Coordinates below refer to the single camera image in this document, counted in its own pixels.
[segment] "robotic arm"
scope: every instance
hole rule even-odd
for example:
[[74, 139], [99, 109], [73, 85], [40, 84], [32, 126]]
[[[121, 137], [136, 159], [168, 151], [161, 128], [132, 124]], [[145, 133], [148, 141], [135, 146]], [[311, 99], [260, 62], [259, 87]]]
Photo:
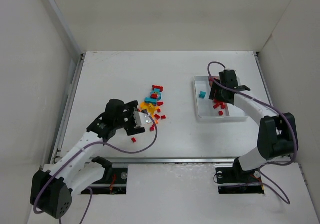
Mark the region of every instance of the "robotic arm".
[[[285, 113], [295, 137], [289, 131], [288, 125], [277, 112], [265, 107], [250, 99], [253, 96], [251, 90], [245, 85], [239, 86], [237, 76], [234, 70], [224, 70], [219, 73], [220, 80], [215, 80], [212, 84], [210, 99], [233, 104], [242, 109], [259, 125], [259, 134], [257, 147], [237, 157], [232, 168], [219, 168], [222, 178], [218, 179], [219, 183], [247, 183], [250, 175], [252, 175], [261, 165], [269, 160], [288, 155], [294, 152], [294, 138], [297, 138], [296, 122], [291, 113]], [[217, 83], [224, 87], [237, 90], [238, 92], [247, 94], [243, 96], [239, 93], [223, 89]]]
[[137, 101], [125, 104], [111, 99], [105, 112], [87, 127], [79, 142], [51, 170], [36, 172], [32, 180], [31, 204], [58, 219], [70, 208], [74, 195], [101, 178], [108, 179], [113, 170], [110, 161], [96, 157], [92, 161], [101, 166], [94, 168], [85, 167], [85, 163], [116, 134], [117, 129], [124, 128], [128, 135], [146, 131], [143, 125], [150, 123], [151, 119], [137, 108]]

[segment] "wall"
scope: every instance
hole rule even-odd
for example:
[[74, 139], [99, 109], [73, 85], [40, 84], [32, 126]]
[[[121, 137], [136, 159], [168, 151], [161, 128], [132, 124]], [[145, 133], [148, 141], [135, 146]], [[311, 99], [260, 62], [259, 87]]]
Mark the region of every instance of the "wall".
[[320, 0], [292, 0], [259, 59], [274, 101], [295, 115], [308, 188], [320, 215]]
[[83, 51], [260, 51], [290, 0], [56, 0]]
[[41, 0], [0, 0], [0, 16], [0, 223], [22, 224], [71, 59]]

